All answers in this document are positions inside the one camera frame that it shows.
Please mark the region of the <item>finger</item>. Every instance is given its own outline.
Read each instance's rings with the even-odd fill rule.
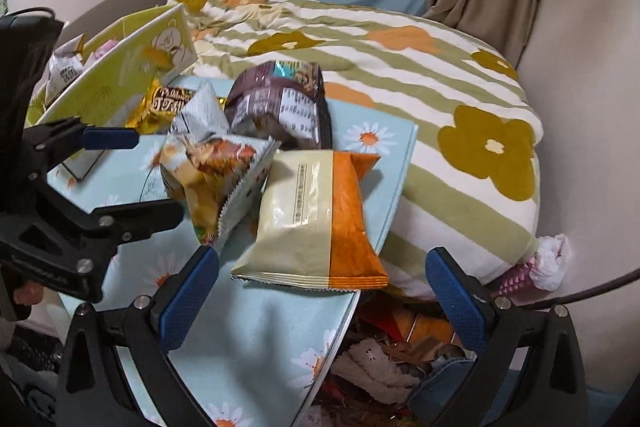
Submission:
[[[36,282],[27,281],[21,288],[14,291],[14,301],[22,306],[39,304],[44,297],[44,287]]]

